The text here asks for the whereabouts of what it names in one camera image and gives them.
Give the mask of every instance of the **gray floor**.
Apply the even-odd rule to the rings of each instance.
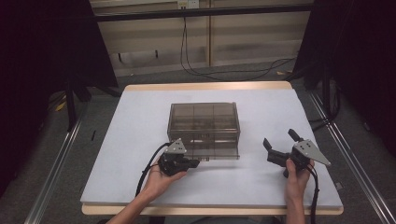
[[[268,63],[241,64],[220,68],[206,68],[200,72],[213,70],[245,70],[265,68]],[[276,71],[287,71],[292,68],[292,62],[283,65],[264,77],[255,80],[277,80],[282,76]],[[227,73],[214,75],[225,80],[257,77],[261,73],[241,74]],[[119,77],[119,91],[128,84],[141,83],[173,83],[173,82],[205,82],[213,81],[206,77],[191,76],[184,71],[163,72],[150,75]],[[309,94],[304,90],[301,80],[292,81],[293,88],[304,106],[309,119],[318,119]],[[81,213],[79,198],[88,180],[91,168],[96,159],[106,130],[117,107],[118,98],[91,90],[92,100],[88,103],[87,114],[82,118],[78,135],[66,158],[59,181],[49,200],[41,223],[97,223],[106,216],[85,216]],[[381,140],[363,127],[363,119],[354,108],[342,98],[342,107],[335,122],[351,146],[359,162],[372,179],[380,194],[386,199],[391,212],[396,211],[396,159],[391,157],[382,145]],[[50,168],[66,136],[67,113],[65,109],[51,111],[37,139],[31,159],[24,165],[19,177],[10,183],[5,195],[0,200],[0,222],[22,223],[26,219],[41,186],[46,180]],[[376,211],[371,206],[355,176],[333,141],[329,131],[322,128],[315,132],[320,149],[332,162],[329,173],[334,183],[341,183],[343,189],[338,192],[345,206],[345,212],[335,217],[318,217],[318,223],[381,223]],[[146,217],[141,217],[138,223],[147,223]]]

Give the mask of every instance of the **table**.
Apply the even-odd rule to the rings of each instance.
[[[153,120],[153,122],[156,122],[156,124],[161,123],[162,126],[166,126],[167,121],[162,122],[161,120],[163,120],[163,118],[158,119],[155,118],[155,116],[151,117],[150,114],[161,114],[163,106],[162,103],[164,103],[165,105],[168,104],[168,102],[166,101],[169,100],[169,98],[174,97],[174,95],[176,95],[175,100],[180,100],[181,97],[183,101],[188,103],[191,100],[208,100],[208,98],[216,99],[216,101],[230,99],[228,97],[230,97],[230,95],[234,93],[237,94],[235,96],[232,96],[232,99],[237,100],[237,106],[240,105],[240,107],[238,107],[238,115],[240,116],[241,123],[241,137],[239,143],[241,159],[239,161],[210,161],[211,163],[204,164],[203,162],[201,162],[200,166],[196,169],[196,171],[189,170],[188,176],[190,176],[190,178],[186,178],[188,177],[186,176],[185,178],[180,180],[180,183],[178,183],[178,181],[174,186],[171,186],[171,188],[167,192],[165,192],[162,197],[160,197],[150,206],[145,208],[142,211],[141,215],[285,215],[286,207],[283,202],[283,186],[282,188],[277,187],[280,185],[284,185],[285,183],[285,178],[281,176],[283,169],[266,161],[266,153],[264,152],[265,149],[263,149],[262,146],[258,146],[261,143],[257,144],[257,139],[255,139],[254,141],[254,147],[249,145],[248,148],[244,148],[244,146],[246,146],[247,144],[251,144],[251,141],[246,142],[246,138],[253,136],[255,132],[252,133],[251,130],[243,128],[250,126],[253,127],[255,125],[250,124],[248,122],[248,118],[245,119],[245,108],[248,108],[249,106],[257,106],[257,109],[255,109],[254,111],[249,110],[249,115],[256,115],[255,113],[261,113],[262,104],[281,105],[280,102],[291,102],[290,105],[284,105],[284,110],[279,110],[278,112],[271,112],[272,109],[278,108],[267,108],[268,114],[264,116],[266,118],[268,117],[268,119],[264,123],[268,125],[263,126],[267,129],[268,126],[271,126],[273,128],[271,128],[271,132],[265,133],[265,137],[267,137],[271,141],[275,149],[290,151],[293,142],[287,136],[287,130],[284,131],[283,128],[280,128],[284,126],[285,122],[287,122],[287,124],[290,124],[290,126],[292,127],[298,127],[297,130],[295,130],[301,137],[309,138],[313,142],[315,142],[315,137],[313,136],[312,131],[309,127],[309,123],[304,116],[304,109],[298,101],[295,91],[291,88],[289,82],[284,81],[149,84],[131,85],[126,87],[123,95],[121,96],[119,106],[106,134],[106,138],[102,145],[101,151],[92,169],[90,179],[81,197],[81,201],[83,202],[83,213],[86,215],[114,215],[117,214],[124,207],[125,204],[132,200],[134,196],[135,185],[134,181],[130,179],[138,179],[140,177],[140,171],[143,170],[146,163],[149,161],[149,158],[147,158],[146,160],[143,160],[143,158],[146,158],[147,156],[152,154],[152,152],[139,151],[141,155],[139,154],[138,159],[134,159],[137,156],[131,155],[137,152],[133,151],[132,149],[124,149],[125,146],[134,144],[133,147],[140,148],[143,145],[150,145],[148,148],[152,148],[152,150],[155,150],[159,145],[166,142],[166,129],[160,127],[160,129],[163,130],[163,134],[157,134],[157,130],[153,130],[151,133],[155,136],[158,135],[158,138],[160,138],[160,140],[157,141],[156,138],[153,138],[153,141],[155,139],[153,143],[151,143],[151,141],[144,141],[143,143],[140,143],[143,145],[138,147],[138,142],[142,141],[142,138],[145,138],[144,135],[146,134],[146,132],[125,134],[125,131],[129,129],[136,129],[137,127],[135,125],[138,122],[143,122],[139,121],[139,119],[143,117],[149,117],[149,119]],[[244,98],[244,96],[250,95],[250,98],[253,98],[253,96],[251,96],[252,93],[255,94],[254,96],[256,96],[257,94],[262,94],[261,97],[263,100],[265,100],[265,102],[262,102],[260,101],[260,99],[256,99],[254,97],[254,104],[251,103],[248,105],[248,102],[250,102],[251,99],[248,99],[248,97]],[[144,98],[146,96],[151,97],[148,99],[150,99],[150,101],[152,102],[149,102],[148,99],[142,99],[142,97]],[[139,109],[145,111],[143,107],[149,110],[144,112],[143,115],[140,115],[143,117],[138,117],[138,113],[136,114],[134,111],[138,111]],[[164,113],[165,116],[169,116],[169,111],[165,111]],[[286,113],[287,117],[282,119],[274,119],[276,118],[277,113]],[[134,118],[136,119],[128,119],[129,116],[126,115],[130,114],[134,114]],[[293,117],[294,115],[302,119],[295,119]],[[140,126],[140,128],[142,128],[143,130],[145,128],[144,126],[146,126],[146,124]],[[122,162],[123,160],[125,160],[125,157],[129,157],[129,160],[134,160],[134,162],[131,162],[131,164],[129,164],[129,162],[128,164],[125,164],[125,161]],[[247,160],[256,161],[253,163],[247,163]],[[254,171],[254,176],[251,176],[249,174],[252,170],[252,166],[257,166],[259,168],[259,171]],[[319,188],[321,189],[318,198],[317,214],[341,214],[344,210],[344,207],[330,179],[327,169],[324,167],[324,165],[321,164],[317,164],[316,168],[319,175]],[[235,174],[237,178],[227,177],[230,174]],[[222,185],[222,183],[230,186],[227,189],[227,191],[231,192],[229,198],[218,198],[216,200],[219,200],[221,203],[213,204],[213,200],[215,200],[213,198],[216,197],[216,195],[211,194],[214,192],[210,190],[205,190],[205,186],[207,186],[207,184],[197,184],[196,181],[199,181],[200,178],[212,180],[210,181],[210,184],[214,186],[213,189],[216,189],[216,185]],[[238,181],[244,181],[243,183],[237,183],[237,185],[231,184],[236,183],[235,179],[237,179]],[[249,182],[251,181],[253,181],[254,183],[260,183],[257,185],[249,184]],[[310,179],[304,196],[306,214],[310,213],[308,206],[312,202],[313,183],[311,183],[311,181],[313,181],[313,178]],[[233,193],[233,191],[240,192],[238,191],[240,190],[238,189],[239,184],[247,189],[247,191],[244,192],[244,194],[246,193],[246,195],[240,196],[239,194]],[[191,191],[189,191],[189,193],[184,192],[185,194],[183,195],[183,190],[191,189],[193,189],[192,193]],[[177,195],[177,192],[181,193],[181,195],[183,196],[182,199],[175,197],[175,195]]]

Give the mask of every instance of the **brown translucent container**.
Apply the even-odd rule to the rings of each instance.
[[[199,161],[237,160],[239,121],[236,103],[172,104],[170,141],[181,139],[186,158]]]

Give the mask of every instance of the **person's right arm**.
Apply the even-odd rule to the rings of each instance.
[[[307,170],[302,170],[297,174],[296,166],[291,159],[286,161],[286,167],[289,171],[285,187],[285,202],[288,209],[286,223],[305,224],[304,192],[311,174]]]

